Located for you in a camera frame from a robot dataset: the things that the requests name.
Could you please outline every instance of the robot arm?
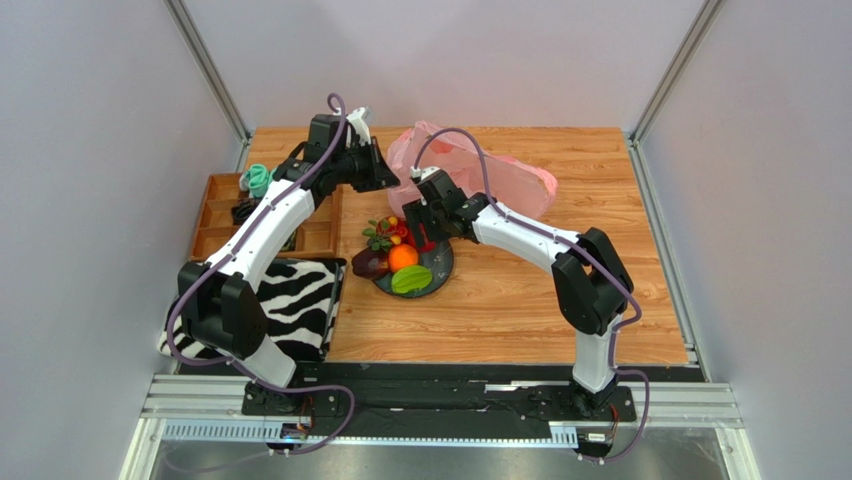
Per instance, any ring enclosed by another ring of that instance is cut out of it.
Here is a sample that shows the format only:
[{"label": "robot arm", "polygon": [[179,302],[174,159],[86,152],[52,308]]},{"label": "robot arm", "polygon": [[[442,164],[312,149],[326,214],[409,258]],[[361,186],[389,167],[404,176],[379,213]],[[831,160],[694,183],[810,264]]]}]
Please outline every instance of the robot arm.
[{"label": "robot arm", "polygon": [[584,234],[553,228],[497,202],[501,212],[536,228],[538,234],[531,235],[529,229],[501,215],[485,194],[468,198],[443,170],[412,170],[412,180],[422,198],[404,205],[403,210],[419,245],[425,242],[418,227],[422,225],[429,240],[456,237],[492,245],[553,276],[560,311],[577,329],[573,377],[581,390],[574,403],[587,413],[605,407],[616,384],[609,363],[612,327],[620,321],[627,304],[600,272],[592,268],[587,274],[585,259],[556,239],[564,238],[584,248],[632,292],[633,282],[606,234],[594,228]]},{"label": "robot arm", "polygon": [[[183,330],[190,338],[233,356],[272,385],[286,387],[295,362],[267,335],[269,320],[255,295],[264,272],[284,242],[338,185],[352,185],[357,192],[399,185],[375,137],[370,137],[368,116],[365,108],[346,119],[316,115],[308,140],[275,169],[266,195],[237,233],[204,265],[189,262],[178,275],[183,296],[211,265],[230,258],[189,297],[181,310]],[[319,170],[305,178],[328,150],[341,121],[347,129],[346,142],[338,143]],[[291,193],[285,197],[287,190]]]}]

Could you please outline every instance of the zebra striped cloth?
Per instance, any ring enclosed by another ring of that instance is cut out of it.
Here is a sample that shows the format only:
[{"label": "zebra striped cloth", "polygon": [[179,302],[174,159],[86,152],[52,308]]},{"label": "zebra striped cloth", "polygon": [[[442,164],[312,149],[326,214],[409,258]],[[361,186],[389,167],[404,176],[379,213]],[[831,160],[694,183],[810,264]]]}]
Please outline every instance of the zebra striped cloth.
[{"label": "zebra striped cloth", "polygon": [[[257,299],[269,317],[269,337],[293,360],[325,360],[340,306],[345,267],[346,260],[341,258],[280,259],[273,261],[266,270],[257,289]],[[175,303],[166,314],[167,321]],[[185,356],[199,359],[221,356],[216,350],[184,335],[180,317],[175,322],[174,332],[178,350]],[[165,326],[158,350],[171,356]]]}]

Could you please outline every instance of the dark plate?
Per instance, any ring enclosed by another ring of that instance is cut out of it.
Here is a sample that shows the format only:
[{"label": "dark plate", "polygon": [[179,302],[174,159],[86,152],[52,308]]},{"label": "dark plate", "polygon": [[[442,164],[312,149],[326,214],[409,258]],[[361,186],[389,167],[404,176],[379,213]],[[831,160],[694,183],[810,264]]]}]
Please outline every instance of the dark plate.
[{"label": "dark plate", "polygon": [[420,298],[424,295],[429,295],[435,290],[441,288],[445,283],[447,283],[447,280],[450,279],[450,274],[453,273],[453,264],[455,263],[453,247],[450,245],[449,241],[441,242],[436,245],[431,252],[421,253],[420,261],[418,263],[432,271],[432,283],[427,285],[425,288],[414,290],[403,295],[393,293],[390,286],[391,278],[393,277],[392,273],[388,273],[378,280],[373,280],[373,283],[375,283],[383,292],[393,295],[394,297]]}]

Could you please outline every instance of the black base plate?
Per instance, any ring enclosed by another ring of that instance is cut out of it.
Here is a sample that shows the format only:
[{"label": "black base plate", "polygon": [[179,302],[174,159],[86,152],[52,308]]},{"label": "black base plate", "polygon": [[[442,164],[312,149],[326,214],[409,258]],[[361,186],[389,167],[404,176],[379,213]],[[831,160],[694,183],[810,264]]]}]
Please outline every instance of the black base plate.
[{"label": "black base plate", "polygon": [[[482,381],[342,380],[355,393],[356,410],[346,435],[400,438],[550,438],[550,421],[611,422],[607,407],[592,418],[570,405],[571,386],[519,387],[486,391]],[[298,386],[315,385],[300,382]],[[244,398],[243,414],[281,415],[275,402]],[[636,420],[631,391],[617,387],[610,403],[621,421]],[[347,395],[337,391],[313,396],[317,425],[312,433],[325,435],[343,420]]]}]

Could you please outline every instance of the wooden table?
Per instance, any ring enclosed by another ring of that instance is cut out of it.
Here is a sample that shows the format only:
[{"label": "wooden table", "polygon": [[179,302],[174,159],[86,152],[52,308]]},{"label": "wooden table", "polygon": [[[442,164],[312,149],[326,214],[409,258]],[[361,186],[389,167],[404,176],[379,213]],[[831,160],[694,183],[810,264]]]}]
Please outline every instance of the wooden table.
[{"label": "wooden table", "polygon": [[[383,151],[405,128],[374,128]],[[614,128],[471,128],[482,147],[549,170],[556,202],[540,219],[584,232],[605,231],[636,285],[644,310],[619,335],[620,363],[686,363],[648,220],[622,133]],[[277,166],[307,138],[306,128],[260,128],[247,165]],[[387,192],[345,187],[338,246],[351,260],[365,247],[367,220],[391,214]],[[494,247],[454,240],[455,270],[438,292],[393,298],[347,275],[329,360],[571,363],[574,330],[557,308],[553,280]]]}]

